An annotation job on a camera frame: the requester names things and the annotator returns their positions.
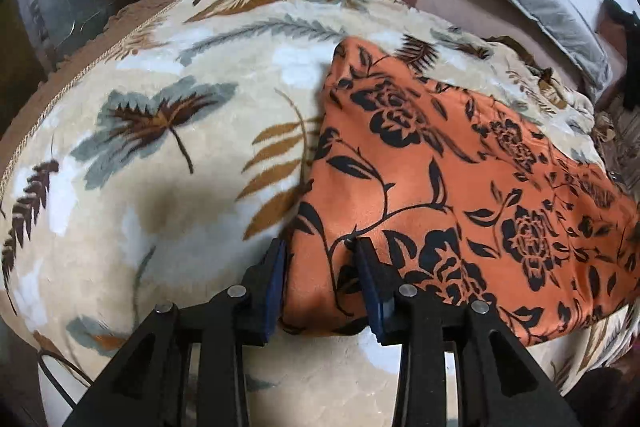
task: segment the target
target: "orange floral fabric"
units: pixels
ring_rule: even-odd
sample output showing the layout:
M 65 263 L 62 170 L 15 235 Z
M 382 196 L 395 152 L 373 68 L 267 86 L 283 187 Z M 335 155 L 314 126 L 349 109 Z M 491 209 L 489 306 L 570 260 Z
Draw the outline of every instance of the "orange floral fabric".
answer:
M 311 180 L 292 222 L 283 324 L 356 333 L 350 242 L 442 301 L 482 299 L 523 344 L 638 295 L 636 206 L 494 99 L 414 73 L 369 42 L 335 50 Z

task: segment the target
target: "black cable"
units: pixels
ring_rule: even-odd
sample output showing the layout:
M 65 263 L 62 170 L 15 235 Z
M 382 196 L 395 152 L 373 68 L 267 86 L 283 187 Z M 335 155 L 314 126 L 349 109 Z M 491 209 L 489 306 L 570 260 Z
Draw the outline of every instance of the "black cable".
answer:
M 63 363 L 64 365 L 66 365 L 66 367 L 73 369 L 76 372 L 76 374 L 82 377 L 82 379 L 89 384 L 89 386 L 93 385 L 94 381 L 91 378 L 89 378 L 82 369 L 80 369 L 73 363 L 69 362 L 64 357 L 61 357 L 59 354 L 54 353 L 52 351 L 47 351 L 47 349 L 39 350 L 38 365 L 40 366 L 42 372 L 44 373 L 45 377 L 47 377 L 47 379 L 50 381 L 52 386 L 56 388 L 56 391 L 58 391 L 58 394 L 62 398 L 64 398 L 65 401 L 69 404 L 69 407 L 71 407 L 71 409 L 74 409 L 76 407 L 76 403 L 69 396 L 69 394 L 64 390 L 64 388 L 60 385 L 60 382 L 56 380 L 56 377 L 54 377 L 53 374 L 50 372 L 49 367 L 47 367 L 47 364 L 44 362 L 43 357 L 51 357 L 52 359 L 58 360 L 58 362 Z

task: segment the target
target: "orange pillowcase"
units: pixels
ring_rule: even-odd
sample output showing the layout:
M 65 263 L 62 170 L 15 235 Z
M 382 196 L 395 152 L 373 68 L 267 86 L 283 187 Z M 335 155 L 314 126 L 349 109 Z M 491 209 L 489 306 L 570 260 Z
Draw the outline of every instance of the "orange pillowcase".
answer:
M 442 301 L 482 299 L 535 344 L 638 295 L 636 205 L 494 99 L 415 74 L 347 38 L 292 222 L 282 321 L 356 333 L 366 312 L 350 242 Z

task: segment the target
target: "silver rivet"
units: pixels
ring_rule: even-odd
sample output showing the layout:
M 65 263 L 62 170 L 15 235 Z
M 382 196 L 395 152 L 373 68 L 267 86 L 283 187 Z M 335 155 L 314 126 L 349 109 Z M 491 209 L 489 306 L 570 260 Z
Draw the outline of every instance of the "silver rivet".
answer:
M 246 295 L 246 288 L 241 284 L 236 284 L 235 286 L 231 286 L 226 291 L 226 294 L 233 298 L 244 297 Z
M 405 297 L 415 297 L 418 295 L 418 288 L 416 288 L 413 284 L 403 284 L 398 288 L 400 295 L 404 295 Z
M 476 313 L 484 315 L 487 311 L 489 311 L 489 304 L 484 301 L 473 301 L 471 303 L 471 309 Z
M 173 307 L 174 307 L 174 303 L 172 302 L 169 302 L 169 301 L 158 302 L 158 304 L 154 306 L 154 311 L 156 313 L 168 313 L 172 310 Z

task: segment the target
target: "beige leaf-print blanket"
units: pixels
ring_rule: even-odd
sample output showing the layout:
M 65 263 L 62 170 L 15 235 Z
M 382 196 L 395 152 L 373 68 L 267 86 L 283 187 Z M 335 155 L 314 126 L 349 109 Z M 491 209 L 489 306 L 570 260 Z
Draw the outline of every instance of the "beige leaf-print blanket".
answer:
M 5 321 L 95 377 L 156 302 L 190 306 L 236 283 L 308 190 L 318 92 L 347 35 L 494 96 L 602 166 L 586 97 L 436 16 L 393 0 L 179 0 L 75 78 L 4 173 Z M 531 351 L 567 391 L 627 349 L 638 315 L 625 307 Z M 388 425 L 398 363 L 368 330 L 279 332 L 248 352 L 254 424 Z

